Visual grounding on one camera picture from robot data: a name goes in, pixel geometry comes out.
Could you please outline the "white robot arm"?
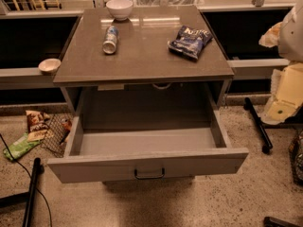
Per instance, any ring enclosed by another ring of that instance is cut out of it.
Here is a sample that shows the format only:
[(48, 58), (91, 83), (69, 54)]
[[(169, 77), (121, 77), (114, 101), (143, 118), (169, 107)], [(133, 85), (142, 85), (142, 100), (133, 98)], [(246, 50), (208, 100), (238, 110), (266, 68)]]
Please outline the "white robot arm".
[(277, 125), (295, 116), (303, 106), (303, 0), (298, 0), (282, 22), (273, 25), (258, 43), (278, 49), (281, 58), (289, 61), (271, 76), (271, 96), (261, 121)]

